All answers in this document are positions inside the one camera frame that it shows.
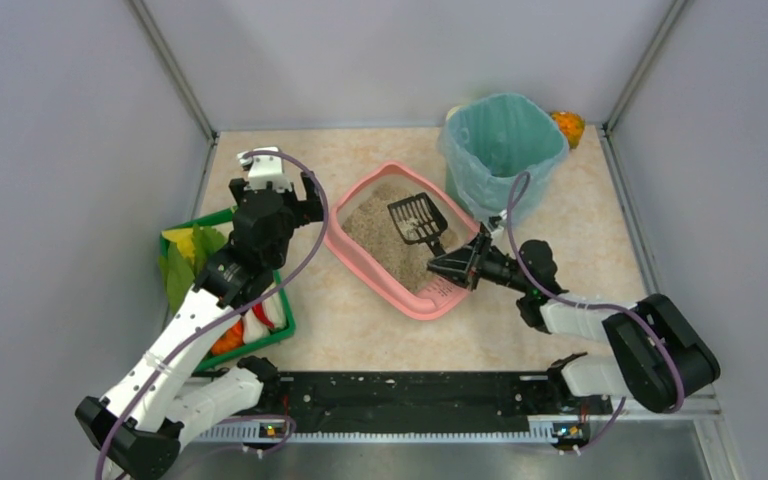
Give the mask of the pink litter box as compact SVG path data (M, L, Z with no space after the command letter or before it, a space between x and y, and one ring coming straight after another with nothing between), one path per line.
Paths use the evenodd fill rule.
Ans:
M479 226L440 187L400 162L386 162L350 187L330 207L325 244L353 274L393 307L419 321L435 320L468 296L468 291L435 276L418 293L404 288L373 257L343 230L349 215L381 184L392 184L412 194L426 192L449 223L449 230L466 243Z

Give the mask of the black litter scoop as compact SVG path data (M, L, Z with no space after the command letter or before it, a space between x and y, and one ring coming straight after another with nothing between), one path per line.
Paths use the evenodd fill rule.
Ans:
M387 211L404 244L424 244L435 257L446 253L441 236L448 221L426 192L392 202Z

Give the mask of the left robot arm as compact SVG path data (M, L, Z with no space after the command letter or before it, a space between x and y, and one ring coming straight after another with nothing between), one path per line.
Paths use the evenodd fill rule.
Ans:
M301 180L305 199L293 185L255 174L231 182L236 209L226 243L207 257L170 323L137 364L102 396L88 396L76 409L98 450L95 478L160 479L194 439L259 403L267 378L248 367L234 367L187 395L180 391L233 323L286 287L320 249L316 241L290 274L275 281L295 231L330 223L317 176L303 168Z

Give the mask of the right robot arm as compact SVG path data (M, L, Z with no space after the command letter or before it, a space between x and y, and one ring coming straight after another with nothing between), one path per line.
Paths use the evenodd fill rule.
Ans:
M427 268L467 290L488 281L520 293L520 317L542 333L608 345L608 356L575 354L556 363L574 397L631 397L653 413L671 413L721 376L718 359L668 296L618 306L573 295L557 282L553 251L543 240L527 240L510 256L480 232L454 250L438 249Z

